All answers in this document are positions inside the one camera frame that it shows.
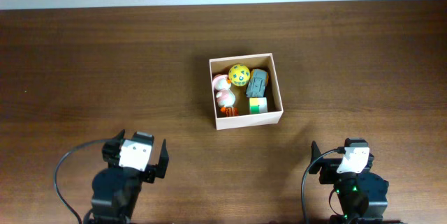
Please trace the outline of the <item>orange ridged disc toy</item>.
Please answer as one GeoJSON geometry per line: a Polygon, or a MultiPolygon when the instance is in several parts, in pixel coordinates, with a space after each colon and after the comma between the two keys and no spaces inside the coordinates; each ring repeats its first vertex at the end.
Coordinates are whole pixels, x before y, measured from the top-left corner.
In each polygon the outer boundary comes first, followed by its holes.
{"type": "Polygon", "coordinates": [[[226,117],[236,117],[239,115],[236,107],[221,107],[220,112],[226,117]]]}

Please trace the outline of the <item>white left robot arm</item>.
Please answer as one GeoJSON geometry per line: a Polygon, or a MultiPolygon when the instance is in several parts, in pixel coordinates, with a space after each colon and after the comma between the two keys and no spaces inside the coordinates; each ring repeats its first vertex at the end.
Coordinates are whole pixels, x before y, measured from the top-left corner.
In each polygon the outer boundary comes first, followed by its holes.
{"type": "Polygon", "coordinates": [[[155,137],[136,131],[132,138],[121,130],[116,136],[101,140],[103,160],[108,166],[92,180],[91,209],[82,223],[130,223],[144,183],[163,179],[170,161],[166,141],[161,145],[159,161],[150,158],[155,137]]]}

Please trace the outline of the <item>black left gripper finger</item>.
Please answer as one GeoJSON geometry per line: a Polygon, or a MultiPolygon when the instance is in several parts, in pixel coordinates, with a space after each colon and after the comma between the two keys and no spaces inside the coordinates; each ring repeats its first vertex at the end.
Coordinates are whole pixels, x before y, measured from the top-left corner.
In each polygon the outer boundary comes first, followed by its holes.
{"type": "Polygon", "coordinates": [[[125,135],[125,130],[121,130],[116,136],[111,137],[109,140],[107,140],[107,143],[111,143],[111,144],[121,144],[122,140],[124,139],[124,135],[125,135]]]}
{"type": "Polygon", "coordinates": [[[159,156],[159,162],[156,164],[156,172],[155,177],[164,179],[166,175],[166,171],[169,164],[169,154],[166,146],[166,139],[163,140],[162,147],[161,147],[161,153],[159,156]]]}

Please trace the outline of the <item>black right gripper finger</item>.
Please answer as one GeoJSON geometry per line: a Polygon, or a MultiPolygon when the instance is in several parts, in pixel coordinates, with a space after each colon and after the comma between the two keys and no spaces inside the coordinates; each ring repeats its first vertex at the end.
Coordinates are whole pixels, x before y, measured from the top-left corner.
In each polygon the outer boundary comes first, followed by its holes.
{"type": "Polygon", "coordinates": [[[372,166],[373,166],[373,161],[374,161],[374,155],[373,154],[369,154],[368,156],[368,160],[367,160],[367,164],[365,166],[365,172],[370,172],[372,166]]]}
{"type": "Polygon", "coordinates": [[[317,174],[319,170],[321,169],[321,166],[319,165],[319,158],[321,156],[321,151],[319,150],[319,147],[315,141],[311,144],[311,160],[310,160],[310,166],[309,166],[309,173],[310,174],[317,174]]]}

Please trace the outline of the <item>pastel puzzle cube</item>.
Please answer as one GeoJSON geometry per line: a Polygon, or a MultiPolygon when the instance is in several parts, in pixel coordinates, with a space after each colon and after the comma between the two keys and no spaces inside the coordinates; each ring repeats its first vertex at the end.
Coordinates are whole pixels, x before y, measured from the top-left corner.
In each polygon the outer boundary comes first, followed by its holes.
{"type": "Polygon", "coordinates": [[[249,113],[262,114],[268,112],[268,102],[266,97],[253,97],[249,99],[249,113]]]}

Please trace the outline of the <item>yellow patterned ball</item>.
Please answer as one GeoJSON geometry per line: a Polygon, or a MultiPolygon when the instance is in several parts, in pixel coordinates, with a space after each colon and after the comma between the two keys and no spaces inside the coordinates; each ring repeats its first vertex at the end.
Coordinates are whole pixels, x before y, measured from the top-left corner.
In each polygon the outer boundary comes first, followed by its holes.
{"type": "Polygon", "coordinates": [[[232,84],[243,87],[250,80],[250,70],[244,64],[235,64],[228,71],[228,79],[232,84]]]}

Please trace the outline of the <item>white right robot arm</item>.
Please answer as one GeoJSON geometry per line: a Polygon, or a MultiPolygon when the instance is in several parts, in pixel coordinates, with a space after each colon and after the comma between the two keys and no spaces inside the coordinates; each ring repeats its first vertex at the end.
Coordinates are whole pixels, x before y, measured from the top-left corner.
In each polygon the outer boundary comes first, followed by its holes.
{"type": "Polygon", "coordinates": [[[382,223],[389,182],[371,172],[374,155],[369,144],[361,138],[347,138],[337,152],[343,156],[317,162],[319,183],[333,186],[342,208],[329,218],[329,224],[382,223]]]}

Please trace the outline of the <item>white pink duck toy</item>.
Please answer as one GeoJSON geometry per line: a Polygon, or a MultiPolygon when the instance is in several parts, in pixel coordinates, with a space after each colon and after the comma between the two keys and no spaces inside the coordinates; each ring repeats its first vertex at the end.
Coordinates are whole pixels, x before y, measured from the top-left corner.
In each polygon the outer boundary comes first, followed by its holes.
{"type": "Polygon", "coordinates": [[[230,90],[231,81],[228,75],[216,75],[212,80],[212,87],[216,91],[216,102],[219,107],[232,107],[235,104],[235,95],[230,90]]]}

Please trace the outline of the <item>grey toy car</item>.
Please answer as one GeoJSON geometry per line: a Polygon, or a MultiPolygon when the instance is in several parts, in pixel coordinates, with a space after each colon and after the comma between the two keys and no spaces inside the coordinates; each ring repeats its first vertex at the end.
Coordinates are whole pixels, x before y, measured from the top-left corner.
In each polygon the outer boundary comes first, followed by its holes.
{"type": "Polygon", "coordinates": [[[248,98],[264,97],[268,79],[267,71],[258,68],[253,69],[246,89],[246,96],[248,98]]]}

